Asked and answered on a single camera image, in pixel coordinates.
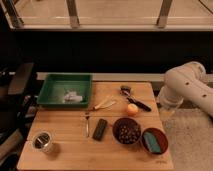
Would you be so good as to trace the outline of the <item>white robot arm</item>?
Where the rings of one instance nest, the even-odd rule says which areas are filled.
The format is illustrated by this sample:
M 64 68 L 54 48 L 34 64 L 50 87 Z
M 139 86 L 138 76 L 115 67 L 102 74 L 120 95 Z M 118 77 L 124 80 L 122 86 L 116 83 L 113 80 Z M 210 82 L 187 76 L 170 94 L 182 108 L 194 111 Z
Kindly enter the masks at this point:
M 213 88 L 203 82 L 205 67 L 196 61 L 169 69 L 158 94 L 160 105 L 175 110 L 187 99 L 213 118 Z

